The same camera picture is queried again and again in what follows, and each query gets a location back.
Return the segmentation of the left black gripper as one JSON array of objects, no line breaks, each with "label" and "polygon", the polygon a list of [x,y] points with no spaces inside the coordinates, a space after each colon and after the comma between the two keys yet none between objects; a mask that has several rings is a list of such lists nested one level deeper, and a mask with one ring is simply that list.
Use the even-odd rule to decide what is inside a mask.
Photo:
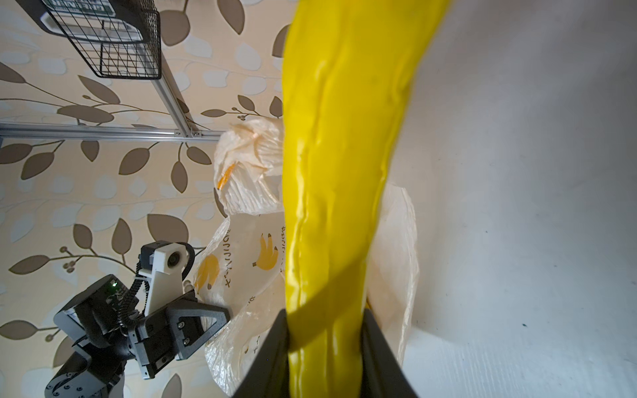
[{"label": "left black gripper", "polygon": [[174,360],[189,359],[231,320],[228,308],[178,298],[166,308],[170,333],[136,341],[123,333],[118,310],[128,288],[107,275],[70,300],[54,323],[72,341],[73,353],[45,387],[46,397],[121,397],[127,362],[154,378]]}]

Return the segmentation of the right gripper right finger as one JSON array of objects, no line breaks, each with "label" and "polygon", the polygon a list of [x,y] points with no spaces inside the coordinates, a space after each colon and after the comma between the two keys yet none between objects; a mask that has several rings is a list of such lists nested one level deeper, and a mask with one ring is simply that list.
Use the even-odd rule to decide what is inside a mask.
[{"label": "right gripper right finger", "polygon": [[363,313],[361,355],[363,360],[361,397],[417,398],[417,394],[405,378],[372,311],[368,308]]}]

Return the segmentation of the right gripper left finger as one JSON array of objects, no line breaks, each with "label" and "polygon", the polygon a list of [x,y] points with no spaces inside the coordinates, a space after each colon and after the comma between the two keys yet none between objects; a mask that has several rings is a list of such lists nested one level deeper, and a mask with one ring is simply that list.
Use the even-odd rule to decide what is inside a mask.
[{"label": "right gripper left finger", "polygon": [[287,313],[282,309],[233,397],[290,397],[289,343]]}]

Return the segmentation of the banana print plastic bag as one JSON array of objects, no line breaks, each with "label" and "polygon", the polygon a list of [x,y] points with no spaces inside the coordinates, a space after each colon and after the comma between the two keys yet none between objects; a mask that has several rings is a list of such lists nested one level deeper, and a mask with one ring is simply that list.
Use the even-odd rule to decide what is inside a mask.
[{"label": "banana print plastic bag", "polygon": [[[212,377],[233,394],[285,305],[284,126],[255,117],[217,144],[213,191],[225,217],[197,262],[194,289],[227,308],[229,323],[205,347]],[[416,215],[406,189],[387,185],[368,257],[368,304],[396,360],[406,351],[419,265]]]}]

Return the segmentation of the green yellow pepper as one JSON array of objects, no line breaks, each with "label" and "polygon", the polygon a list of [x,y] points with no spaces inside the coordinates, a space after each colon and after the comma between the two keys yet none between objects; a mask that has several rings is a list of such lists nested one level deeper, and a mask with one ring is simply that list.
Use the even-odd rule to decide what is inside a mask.
[{"label": "green yellow pepper", "polygon": [[419,62],[446,1],[302,1],[283,62],[293,397],[356,397],[367,258]]}]

